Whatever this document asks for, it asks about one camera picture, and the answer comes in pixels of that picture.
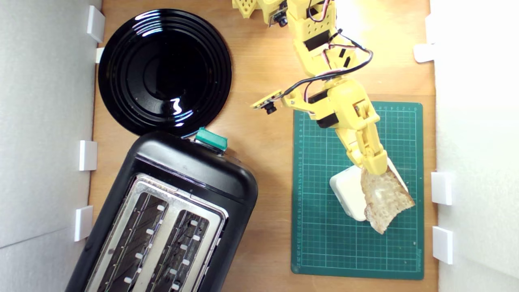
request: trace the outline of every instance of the wooden table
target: wooden table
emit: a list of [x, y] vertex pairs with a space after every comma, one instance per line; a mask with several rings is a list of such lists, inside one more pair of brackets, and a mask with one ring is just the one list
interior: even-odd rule
[[[157, 8], [178, 8], [210, 21], [223, 35], [233, 58], [233, 85], [220, 115], [207, 129], [229, 139], [236, 157], [259, 184], [259, 197], [227, 276], [223, 291], [437, 291], [438, 262], [432, 257], [431, 226], [436, 208], [430, 199], [435, 169], [434, 81], [432, 64], [417, 64], [413, 46], [425, 41], [427, 0], [347, 1], [348, 31], [375, 52], [355, 72], [372, 100], [424, 105], [425, 278], [423, 281], [295, 275], [290, 271], [292, 111], [267, 116], [249, 105], [305, 77], [292, 49], [288, 28], [268, 29], [256, 12], [242, 19], [230, 0], [104, 0], [105, 42], [126, 20]], [[89, 203], [94, 217], [136, 136], [109, 115], [96, 85], [93, 139], [99, 145], [98, 170], [91, 176]]]

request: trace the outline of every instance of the yellow bracket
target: yellow bracket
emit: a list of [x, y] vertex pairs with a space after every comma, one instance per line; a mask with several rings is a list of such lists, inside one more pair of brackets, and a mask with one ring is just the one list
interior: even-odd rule
[[257, 0], [232, 0], [233, 8], [238, 9], [243, 18], [250, 18], [252, 12], [258, 8]]

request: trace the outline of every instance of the toast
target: toast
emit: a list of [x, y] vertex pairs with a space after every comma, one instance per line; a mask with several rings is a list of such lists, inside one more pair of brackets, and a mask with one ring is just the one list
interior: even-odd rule
[[380, 176], [362, 169], [361, 187], [366, 199], [364, 214], [371, 227], [380, 234], [384, 234], [400, 212], [415, 206], [405, 184], [397, 175], [390, 166]]

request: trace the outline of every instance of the green cutting mat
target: green cutting mat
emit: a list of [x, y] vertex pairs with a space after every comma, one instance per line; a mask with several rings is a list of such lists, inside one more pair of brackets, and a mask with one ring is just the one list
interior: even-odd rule
[[352, 165], [333, 129], [294, 112], [292, 271], [297, 274], [424, 277], [424, 154], [422, 106], [373, 102], [380, 140], [416, 206], [400, 213], [384, 235], [348, 217], [330, 178]]

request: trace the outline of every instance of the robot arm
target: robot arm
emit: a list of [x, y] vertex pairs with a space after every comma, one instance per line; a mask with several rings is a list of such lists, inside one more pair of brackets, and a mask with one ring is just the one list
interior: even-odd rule
[[[240, 7], [244, 3], [250, 4], [250, 1], [233, 0], [233, 5], [236, 3]], [[276, 110], [274, 103], [281, 101], [285, 107], [307, 112], [321, 128], [335, 129], [355, 165], [372, 174], [385, 173], [387, 152], [380, 143], [375, 125], [380, 117], [362, 85], [347, 77], [348, 73], [367, 65], [372, 52], [342, 37], [336, 30], [335, 2], [252, 0], [252, 3], [252, 7], [262, 10], [268, 25], [273, 22], [281, 26], [288, 24], [294, 49], [305, 73], [310, 76], [285, 92], [272, 93], [254, 103], [252, 108], [265, 109], [267, 114], [271, 114]], [[359, 51], [369, 54], [366, 61], [359, 62]], [[322, 91], [311, 97], [307, 96], [307, 90], [304, 94], [297, 90], [301, 84], [318, 80], [325, 81]]]

